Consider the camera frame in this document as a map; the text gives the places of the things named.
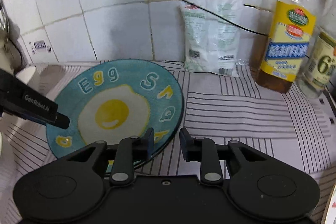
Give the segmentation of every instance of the clear bottle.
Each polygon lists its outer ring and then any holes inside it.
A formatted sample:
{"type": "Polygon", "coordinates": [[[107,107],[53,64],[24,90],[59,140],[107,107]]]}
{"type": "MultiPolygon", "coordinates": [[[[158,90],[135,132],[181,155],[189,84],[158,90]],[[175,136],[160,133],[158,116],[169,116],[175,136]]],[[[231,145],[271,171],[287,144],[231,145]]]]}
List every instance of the clear bottle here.
{"type": "Polygon", "coordinates": [[[256,83],[286,93],[308,49],[319,6],[317,0],[263,0],[273,13],[267,44],[256,54],[261,63],[256,83]]]}
{"type": "Polygon", "coordinates": [[[336,68],[336,0],[321,20],[316,39],[303,74],[298,78],[300,90],[309,98],[318,98],[336,68]]]}

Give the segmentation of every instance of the glass bottle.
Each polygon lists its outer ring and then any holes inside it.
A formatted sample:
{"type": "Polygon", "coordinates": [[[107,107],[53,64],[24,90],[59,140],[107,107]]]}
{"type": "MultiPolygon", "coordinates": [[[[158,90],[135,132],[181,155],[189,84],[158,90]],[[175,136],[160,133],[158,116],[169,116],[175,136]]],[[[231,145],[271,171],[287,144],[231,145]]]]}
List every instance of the glass bottle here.
{"type": "Polygon", "coordinates": [[[264,0],[272,7],[273,22],[256,77],[265,88],[286,93],[308,49],[318,13],[317,0],[264,0]]]}
{"type": "Polygon", "coordinates": [[[318,98],[336,68],[336,0],[321,20],[316,39],[303,74],[298,78],[300,90],[309,98],[318,98]]]}

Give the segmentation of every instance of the black robotic gripper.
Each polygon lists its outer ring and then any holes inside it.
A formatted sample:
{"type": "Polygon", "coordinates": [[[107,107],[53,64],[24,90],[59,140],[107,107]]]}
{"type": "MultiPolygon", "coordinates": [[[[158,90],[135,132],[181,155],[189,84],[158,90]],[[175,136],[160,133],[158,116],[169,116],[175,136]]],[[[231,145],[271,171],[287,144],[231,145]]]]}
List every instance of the black robotic gripper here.
{"type": "Polygon", "coordinates": [[[183,157],[201,163],[200,179],[134,177],[133,163],[148,160],[153,143],[149,128],[142,138],[97,141],[26,174],[13,191],[20,223],[313,223],[320,191],[302,171],[241,142],[218,145],[182,128],[183,157]]]}

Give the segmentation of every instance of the round blue placemat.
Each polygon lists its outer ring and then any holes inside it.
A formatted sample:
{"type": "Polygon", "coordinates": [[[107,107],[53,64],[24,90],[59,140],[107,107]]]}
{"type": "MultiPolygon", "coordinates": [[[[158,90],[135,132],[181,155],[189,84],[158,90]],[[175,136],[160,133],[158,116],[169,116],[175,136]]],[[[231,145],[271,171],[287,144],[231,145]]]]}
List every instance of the round blue placemat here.
{"type": "Polygon", "coordinates": [[[175,77],[155,63],[122,59],[95,66],[73,79],[57,96],[68,129],[47,125],[47,140],[60,158],[97,140],[117,144],[155,131],[153,156],[173,138],[184,98],[175,77]]]}

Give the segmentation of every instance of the red logo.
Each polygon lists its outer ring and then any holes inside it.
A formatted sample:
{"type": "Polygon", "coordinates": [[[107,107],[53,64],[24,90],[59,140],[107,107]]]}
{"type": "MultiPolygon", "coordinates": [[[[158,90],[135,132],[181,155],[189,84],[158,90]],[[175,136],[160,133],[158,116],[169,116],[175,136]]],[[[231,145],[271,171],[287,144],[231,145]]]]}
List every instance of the red logo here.
{"type": "Polygon", "coordinates": [[[294,9],[294,12],[298,15],[305,16],[305,12],[299,8],[294,9]]]}
{"type": "Polygon", "coordinates": [[[303,30],[295,25],[288,25],[287,32],[294,37],[302,37],[303,35],[303,30]]]}
{"type": "Polygon", "coordinates": [[[195,5],[187,5],[186,8],[188,10],[197,10],[198,9],[195,5]]]}

